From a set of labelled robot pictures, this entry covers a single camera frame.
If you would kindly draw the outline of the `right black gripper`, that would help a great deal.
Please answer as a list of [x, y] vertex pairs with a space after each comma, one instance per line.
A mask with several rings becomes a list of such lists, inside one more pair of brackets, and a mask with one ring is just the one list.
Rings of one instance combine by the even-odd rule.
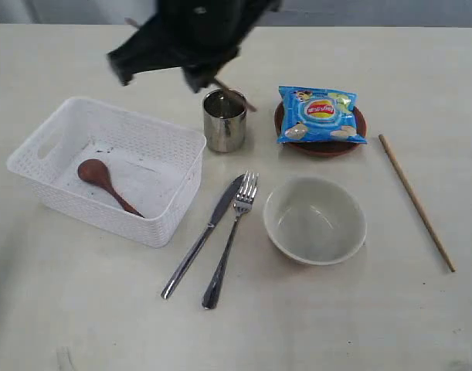
[[110, 68], [127, 86], [134, 75], [180, 68], [197, 93], [239, 54], [242, 41], [280, 1], [158, 1], [156, 13], [107, 54]]

